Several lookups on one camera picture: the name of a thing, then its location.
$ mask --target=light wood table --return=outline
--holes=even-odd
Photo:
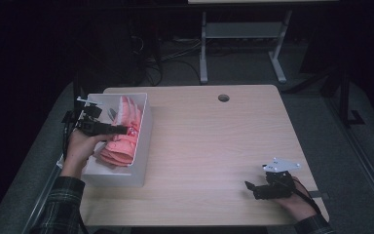
[[[298,162],[292,171],[318,190],[275,86],[111,88],[147,93],[153,132],[141,188],[86,187],[87,225],[281,225],[292,218],[271,201],[255,200],[245,180],[266,184],[263,164]],[[222,102],[219,95],[230,100]],[[323,215],[328,214],[316,198]]]

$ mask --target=plaid shirt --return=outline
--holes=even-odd
[[[85,183],[78,178],[60,176],[30,233],[78,233],[79,209]],[[334,234],[321,214],[308,217],[295,225],[299,234]]]
[[[29,233],[78,233],[84,186],[78,178],[58,177],[43,212]]]

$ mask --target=dark background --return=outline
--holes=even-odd
[[[86,93],[135,86],[145,78],[143,59],[157,53],[157,38],[200,37],[200,11],[81,11],[90,2],[0,1],[0,201],[67,84],[78,77]],[[110,2],[97,1],[93,7]],[[216,17],[231,20],[235,12],[218,12]],[[253,18],[251,11],[239,16]],[[262,11],[258,16],[272,15]],[[142,55],[133,54],[131,36],[145,39]],[[286,41],[302,39],[311,42],[302,72],[317,73],[337,64],[374,106],[374,1],[296,8]]]

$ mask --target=white storage bin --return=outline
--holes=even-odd
[[[125,94],[125,96],[131,98],[142,111],[141,126],[133,162],[127,167],[118,167],[102,161],[99,157],[99,152],[105,143],[99,143],[95,148],[95,154],[90,157],[87,166],[83,169],[82,181],[87,186],[141,187],[144,185],[153,118],[147,94]],[[102,102],[102,105],[98,106],[102,109],[98,120],[102,123],[111,123],[108,110],[109,108],[118,109],[120,97],[121,95],[118,94],[91,94],[88,96],[88,100]]]

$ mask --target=person's left hand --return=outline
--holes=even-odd
[[[79,130],[72,132],[60,176],[81,178],[81,172],[87,164],[88,158],[94,154],[95,146],[100,141],[108,140],[111,137],[111,135],[86,136]]]

